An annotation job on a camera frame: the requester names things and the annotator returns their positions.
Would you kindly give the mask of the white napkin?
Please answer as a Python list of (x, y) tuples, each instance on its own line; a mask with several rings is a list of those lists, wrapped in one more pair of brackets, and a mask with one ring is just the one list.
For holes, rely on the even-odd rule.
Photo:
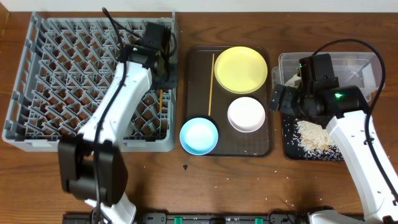
[(301, 83), (301, 77), (295, 74), (292, 78), (285, 82), (285, 86), (298, 88)]

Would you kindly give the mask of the pale pink bowl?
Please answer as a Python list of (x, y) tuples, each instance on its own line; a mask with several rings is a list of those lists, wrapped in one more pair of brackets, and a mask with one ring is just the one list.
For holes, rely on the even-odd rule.
[(240, 97), (230, 104), (227, 117), (235, 130), (241, 133), (251, 133), (257, 131), (264, 124), (266, 112), (256, 99)]

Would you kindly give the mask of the wooden chopstick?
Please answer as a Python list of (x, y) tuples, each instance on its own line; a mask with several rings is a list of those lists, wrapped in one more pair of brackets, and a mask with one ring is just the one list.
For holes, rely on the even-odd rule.
[(163, 110), (163, 90), (159, 91), (159, 113), (161, 114)]
[(211, 77), (210, 77), (210, 90), (209, 90), (209, 101), (208, 101), (208, 116), (211, 116), (211, 105), (212, 105), (212, 96), (213, 96), (213, 80), (214, 80), (214, 69), (215, 69), (215, 54), (212, 54), (212, 63), (211, 63)]

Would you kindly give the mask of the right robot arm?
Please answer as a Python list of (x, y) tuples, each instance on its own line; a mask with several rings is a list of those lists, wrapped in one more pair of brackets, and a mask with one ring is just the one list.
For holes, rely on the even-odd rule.
[(282, 54), (269, 103), (271, 111), (327, 131), (359, 193), (364, 223), (397, 223), (397, 173), (368, 105), (370, 94), (383, 87), (381, 75), (374, 53)]

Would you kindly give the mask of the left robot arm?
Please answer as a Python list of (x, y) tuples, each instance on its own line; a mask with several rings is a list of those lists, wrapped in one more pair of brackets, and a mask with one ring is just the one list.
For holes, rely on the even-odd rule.
[(128, 172), (121, 155), (123, 139), (142, 97), (177, 83), (169, 64), (166, 26), (149, 22), (144, 36), (122, 44), (114, 78), (99, 107), (76, 136), (63, 136), (58, 161), (63, 191), (91, 203), (87, 215), (65, 215), (64, 223), (132, 223), (136, 207), (125, 193)]

